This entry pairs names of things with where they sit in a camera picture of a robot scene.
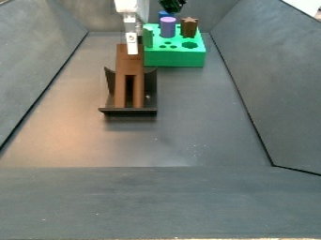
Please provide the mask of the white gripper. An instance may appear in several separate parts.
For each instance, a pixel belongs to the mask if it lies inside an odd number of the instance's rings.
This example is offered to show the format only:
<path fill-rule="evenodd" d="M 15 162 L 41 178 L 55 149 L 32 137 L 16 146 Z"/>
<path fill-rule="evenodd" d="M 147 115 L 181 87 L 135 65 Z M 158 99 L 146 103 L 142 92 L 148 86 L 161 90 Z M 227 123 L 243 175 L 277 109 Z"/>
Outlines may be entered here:
<path fill-rule="evenodd" d="M 114 4 L 116 12 L 123 15 L 128 54 L 135 55 L 138 54 L 136 18 L 142 23 L 148 21 L 150 0 L 114 0 Z"/>

